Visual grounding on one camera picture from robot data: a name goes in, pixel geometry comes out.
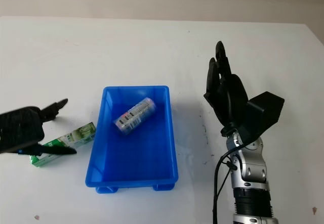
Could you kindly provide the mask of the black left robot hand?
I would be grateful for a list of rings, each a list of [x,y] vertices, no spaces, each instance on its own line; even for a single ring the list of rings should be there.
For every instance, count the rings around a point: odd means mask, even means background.
[[[32,156],[76,154],[72,147],[40,144],[45,137],[43,123],[54,120],[67,102],[63,99],[42,110],[27,106],[1,114],[1,153]]]

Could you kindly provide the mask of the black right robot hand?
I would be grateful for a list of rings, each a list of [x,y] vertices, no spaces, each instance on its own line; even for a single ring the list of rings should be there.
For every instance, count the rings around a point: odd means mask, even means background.
[[[223,125],[221,135],[227,137],[241,126],[248,96],[241,79],[231,72],[222,41],[217,42],[215,52],[209,62],[204,98]]]

